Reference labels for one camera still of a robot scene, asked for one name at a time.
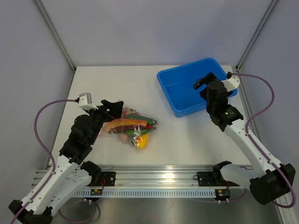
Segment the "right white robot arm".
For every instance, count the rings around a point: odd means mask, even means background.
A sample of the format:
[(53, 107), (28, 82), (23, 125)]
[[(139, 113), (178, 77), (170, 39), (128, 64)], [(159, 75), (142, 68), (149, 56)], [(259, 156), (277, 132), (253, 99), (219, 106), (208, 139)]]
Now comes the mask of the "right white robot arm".
[(239, 84), (236, 73), (228, 72), (227, 79), (221, 81), (210, 72), (193, 85), (194, 89), (206, 86), (199, 94), (206, 101), (211, 121), (239, 147), (253, 167), (248, 170), (223, 161), (213, 166), (212, 180), (218, 185), (237, 184), (249, 190), (262, 205), (273, 202), (280, 208), (292, 208), (296, 204), (292, 187), (296, 170), (273, 156), (249, 129), (252, 118), (245, 121), (228, 103), (228, 97)]

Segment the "clear zip top bag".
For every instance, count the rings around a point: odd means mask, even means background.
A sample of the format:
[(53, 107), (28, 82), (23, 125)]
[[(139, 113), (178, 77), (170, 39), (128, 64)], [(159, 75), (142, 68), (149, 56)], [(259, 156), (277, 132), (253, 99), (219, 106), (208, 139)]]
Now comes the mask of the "clear zip top bag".
[[(152, 118), (152, 119), (155, 119), (155, 120), (158, 122), (158, 119), (157, 119), (157, 118), (154, 118), (154, 117), (152, 117), (152, 116), (150, 116), (150, 115), (147, 115), (147, 114), (144, 114), (144, 113), (141, 113), (141, 112), (139, 112), (139, 115), (146, 116), (146, 117), (150, 117), (150, 118)], [(158, 125), (159, 125), (159, 122), (158, 122), (157, 125), (148, 125), (148, 124), (147, 124), (146, 127), (144, 127), (144, 128), (135, 128), (135, 129), (151, 129), (151, 128), (154, 128), (154, 127), (158, 128)], [(147, 134), (147, 135), (148, 135), (148, 143), (149, 143), (149, 141), (150, 141), (150, 137), (151, 137), (156, 131), (157, 131), (157, 129)], [(125, 134), (125, 133), (109, 134), (109, 133), (104, 132), (104, 130), (103, 130), (103, 128), (102, 128), (102, 130), (100, 131), (98, 137), (99, 137), (99, 138), (100, 138), (100, 137), (106, 137), (106, 138), (107, 138), (107, 137), (113, 137), (114, 139), (120, 141), (120, 140), (119, 140), (119, 135), (120, 135), (120, 134)], [(137, 137), (138, 137), (139, 135), (127, 135), (127, 136), (129, 137), (129, 142), (125, 142), (124, 144), (130, 145), (130, 146), (132, 146), (132, 147), (134, 147), (134, 148), (136, 148), (136, 149), (138, 149), (138, 150), (139, 150), (139, 149), (143, 149), (143, 148), (137, 148), (136, 145), (135, 145), (135, 142), (136, 142)]]

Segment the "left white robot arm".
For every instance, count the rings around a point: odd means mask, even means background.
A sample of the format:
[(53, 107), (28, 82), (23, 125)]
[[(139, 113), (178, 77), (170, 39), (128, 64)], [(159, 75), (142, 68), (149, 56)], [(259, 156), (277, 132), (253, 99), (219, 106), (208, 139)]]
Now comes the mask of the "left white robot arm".
[(57, 158), (50, 155), (52, 169), (36, 187), (21, 200), (13, 200), (9, 210), (14, 215), (11, 223), (49, 224), (53, 216), (81, 187), (104, 183), (101, 168), (84, 161), (92, 150), (103, 125), (122, 116), (123, 101), (102, 100), (100, 106), (76, 99), (84, 115), (75, 118), (71, 133)]

